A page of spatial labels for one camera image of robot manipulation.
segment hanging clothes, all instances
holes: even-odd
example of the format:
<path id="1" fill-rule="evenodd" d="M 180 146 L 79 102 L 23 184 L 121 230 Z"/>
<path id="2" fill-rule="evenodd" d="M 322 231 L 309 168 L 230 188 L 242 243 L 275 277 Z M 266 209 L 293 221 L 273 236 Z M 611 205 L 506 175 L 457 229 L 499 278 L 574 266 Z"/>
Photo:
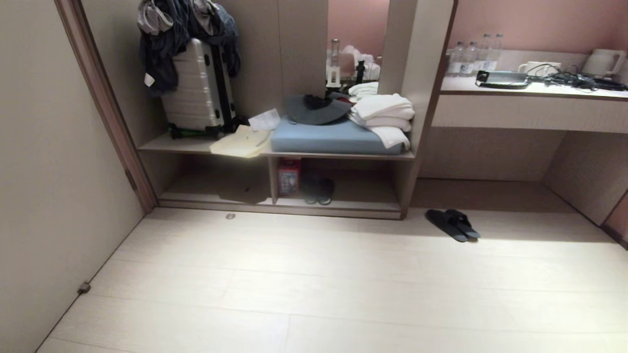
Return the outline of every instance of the hanging clothes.
<path id="1" fill-rule="evenodd" d="M 241 57 L 237 44 L 240 34 L 236 21 L 220 4 L 214 4 L 209 0 L 189 1 L 194 12 L 194 17 L 190 20 L 192 36 L 211 45 L 221 46 L 225 53 L 224 60 L 229 77 L 237 76 Z"/>
<path id="2" fill-rule="evenodd" d="M 138 26 L 142 32 L 139 57 L 151 77 L 148 93 L 159 97 L 179 83 L 172 58 L 190 41 L 190 5 L 180 0 L 141 0 Z"/>
<path id="3" fill-rule="evenodd" d="M 175 90 L 178 76 L 172 58 L 185 51 L 191 38 L 222 46 L 230 77 L 240 70 L 236 21 L 210 0 L 141 0 L 139 56 L 151 97 Z"/>

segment white mug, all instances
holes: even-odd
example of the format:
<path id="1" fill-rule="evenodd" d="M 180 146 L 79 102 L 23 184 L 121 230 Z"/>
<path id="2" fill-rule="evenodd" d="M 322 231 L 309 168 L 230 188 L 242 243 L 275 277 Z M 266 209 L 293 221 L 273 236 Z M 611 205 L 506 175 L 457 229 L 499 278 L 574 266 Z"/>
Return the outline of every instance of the white mug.
<path id="1" fill-rule="evenodd" d="M 547 76 L 558 73 L 561 63 L 527 62 L 519 66 L 519 72 L 527 72 L 530 76 Z"/>

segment seat cushion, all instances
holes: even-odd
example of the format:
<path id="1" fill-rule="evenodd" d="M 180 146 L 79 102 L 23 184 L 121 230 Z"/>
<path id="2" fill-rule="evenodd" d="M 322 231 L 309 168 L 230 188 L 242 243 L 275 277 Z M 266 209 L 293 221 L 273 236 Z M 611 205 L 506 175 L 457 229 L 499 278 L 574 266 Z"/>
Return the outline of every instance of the seat cushion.
<path id="1" fill-rule="evenodd" d="M 337 153 L 352 155 L 398 155 L 402 144 L 389 149 L 379 136 L 342 118 L 326 125 L 295 124 L 287 117 L 271 139 L 274 152 Z"/>

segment black slipper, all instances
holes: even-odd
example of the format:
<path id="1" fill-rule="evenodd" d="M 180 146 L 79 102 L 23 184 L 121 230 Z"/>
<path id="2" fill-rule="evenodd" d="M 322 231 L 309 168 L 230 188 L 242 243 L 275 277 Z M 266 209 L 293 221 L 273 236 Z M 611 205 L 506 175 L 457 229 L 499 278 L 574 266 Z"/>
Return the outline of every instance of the black slipper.
<path id="1" fill-rule="evenodd" d="M 467 237 L 480 238 L 480 233 L 471 228 L 471 222 L 469 222 L 467 215 L 457 210 L 447 210 L 445 213 L 454 217 L 456 228 L 460 229 Z"/>
<path id="2" fill-rule="evenodd" d="M 301 181 L 301 195 L 303 200 L 308 205 L 313 205 L 317 201 L 317 196 L 320 193 L 318 186 L 318 180 L 304 178 Z"/>
<path id="3" fill-rule="evenodd" d="M 457 241 L 467 242 L 469 240 L 460 229 L 456 228 L 456 217 L 442 211 L 428 210 L 425 212 L 425 218 Z"/>
<path id="4" fill-rule="evenodd" d="M 323 206 L 332 203 L 332 195 L 335 185 L 331 179 L 321 179 L 318 183 L 317 200 Z"/>

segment small box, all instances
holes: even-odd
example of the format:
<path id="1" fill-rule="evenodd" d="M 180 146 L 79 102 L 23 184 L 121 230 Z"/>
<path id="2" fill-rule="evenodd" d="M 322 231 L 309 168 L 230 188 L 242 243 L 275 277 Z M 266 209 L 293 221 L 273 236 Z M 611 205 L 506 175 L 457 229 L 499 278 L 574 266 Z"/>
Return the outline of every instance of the small box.
<path id="1" fill-rule="evenodd" d="M 299 193 L 301 179 L 301 160 L 282 158 L 279 162 L 279 194 L 282 196 Z"/>

